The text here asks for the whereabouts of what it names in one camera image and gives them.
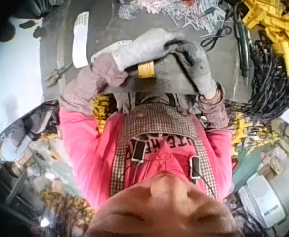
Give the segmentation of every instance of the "metal table surface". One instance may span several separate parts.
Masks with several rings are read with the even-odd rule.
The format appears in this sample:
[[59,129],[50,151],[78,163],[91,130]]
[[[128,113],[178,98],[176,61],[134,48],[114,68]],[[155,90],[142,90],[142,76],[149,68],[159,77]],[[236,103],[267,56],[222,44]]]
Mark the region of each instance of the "metal table surface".
[[[87,56],[90,57],[101,49],[120,40],[133,40],[142,33],[154,27],[166,30],[180,30],[187,40],[201,42],[200,36],[206,31],[196,31],[193,27],[180,28],[169,16],[152,15],[145,10],[139,11],[132,20],[123,20],[118,16],[119,5],[113,0],[67,0],[67,2],[52,12],[43,22],[46,35],[41,37],[40,58],[41,77],[45,100],[57,99],[65,86],[77,75],[80,69],[70,68],[60,82],[47,88],[44,78],[56,68],[71,63],[73,45],[73,26],[78,14],[89,11],[89,28],[87,37]],[[220,38],[216,47],[207,53],[212,76],[226,90],[226,97],[234,99],[235,87],[238,82],[237,42],[234,34]],[[123,88],[107,88],[107,92],[127,91],[159,91],[194,94],[175,58],[169,55],[165,60],[155,65],[157,79],[127,80]]]

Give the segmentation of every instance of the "nose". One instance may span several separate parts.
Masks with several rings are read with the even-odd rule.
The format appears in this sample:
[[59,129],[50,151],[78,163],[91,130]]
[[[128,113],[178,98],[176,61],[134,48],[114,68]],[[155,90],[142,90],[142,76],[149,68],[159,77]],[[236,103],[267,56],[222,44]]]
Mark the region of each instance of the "nose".
[[161,175],[150,187],[152,198],[169,206],[182,204],[187,198],[187,186],[177,176],[171,174]]

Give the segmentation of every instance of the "hand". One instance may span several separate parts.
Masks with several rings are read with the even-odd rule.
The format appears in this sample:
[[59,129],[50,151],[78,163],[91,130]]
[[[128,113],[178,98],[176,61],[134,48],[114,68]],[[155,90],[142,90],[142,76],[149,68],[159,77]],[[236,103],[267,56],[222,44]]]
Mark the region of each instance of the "hand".
[[212,78],[206,53],[200,45],[185,42],[176,49],[177,56],[201,95],[212,99],[216,94],[217,83]]
[[149,62],[175,52],[184,35],[154,28],[139,36],[132,44],[120,47],[112,55],[120,71],[139,63]]

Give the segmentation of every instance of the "pliers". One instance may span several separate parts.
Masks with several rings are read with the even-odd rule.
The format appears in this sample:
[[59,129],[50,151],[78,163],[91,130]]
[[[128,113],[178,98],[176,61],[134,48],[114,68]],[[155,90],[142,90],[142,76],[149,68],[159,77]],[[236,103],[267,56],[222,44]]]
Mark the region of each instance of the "pliers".
[[66,66],[61,67],[60,69],[55,69],[52,73],[50,73],[45,79],[45,81],[48,83],[46,87],[50,88],[55,86],[60,80],[61,75],[65,73],[72,65],[73,63],[70,63]]

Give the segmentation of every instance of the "plaid apron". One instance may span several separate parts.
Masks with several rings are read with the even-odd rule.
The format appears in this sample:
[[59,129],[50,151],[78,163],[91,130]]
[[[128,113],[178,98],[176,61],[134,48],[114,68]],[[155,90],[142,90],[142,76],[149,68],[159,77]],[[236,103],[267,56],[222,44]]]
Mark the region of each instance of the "plaid apron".
[[125,116],[117,141],[117,149],[110,182],[110,196],[124,189],[127,146],[131,139],[144,134],[169,134],[189,137],[196,149],[203,178],[212,187],[215,197],[205,183],[206,194],[217,199],[217,186],[205,146],[198,138],[195,126],[188,115],[179,112],[176,107],[165,104],[142,104],[133,108]]

